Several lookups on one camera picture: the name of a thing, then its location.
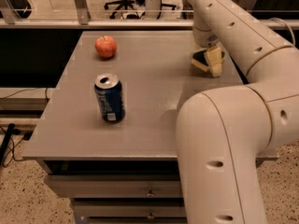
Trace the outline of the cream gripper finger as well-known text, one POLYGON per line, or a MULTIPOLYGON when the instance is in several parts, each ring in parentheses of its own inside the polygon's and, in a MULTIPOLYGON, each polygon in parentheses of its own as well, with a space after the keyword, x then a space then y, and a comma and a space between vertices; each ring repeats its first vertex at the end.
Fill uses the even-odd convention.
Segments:
POLYGON ((219 77, 222 72, 222 52, 217 45, 210 46, 204 54, 208 70, 213 77, 219 77))

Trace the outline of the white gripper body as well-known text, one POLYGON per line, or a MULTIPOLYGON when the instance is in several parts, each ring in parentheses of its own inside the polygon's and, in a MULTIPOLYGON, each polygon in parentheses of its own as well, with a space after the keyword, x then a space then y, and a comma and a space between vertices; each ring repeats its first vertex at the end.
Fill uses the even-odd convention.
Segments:
POLYGON ((207 48, 219 42, 217 36, 198 14, 193 15, 192 33, 195 43, 202 48, 207 48))

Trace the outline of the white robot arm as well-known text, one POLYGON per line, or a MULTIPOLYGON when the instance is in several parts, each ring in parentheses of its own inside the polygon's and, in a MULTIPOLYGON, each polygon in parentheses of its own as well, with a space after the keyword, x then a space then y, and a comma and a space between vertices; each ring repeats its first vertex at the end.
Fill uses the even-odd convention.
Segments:
POLYGON ((255 160, 298 137, 298 50, 232 0, 187 0, 194 38, 215 34, 247 78, 202 91, 178 113, 188 224, 267 224, 255 160))

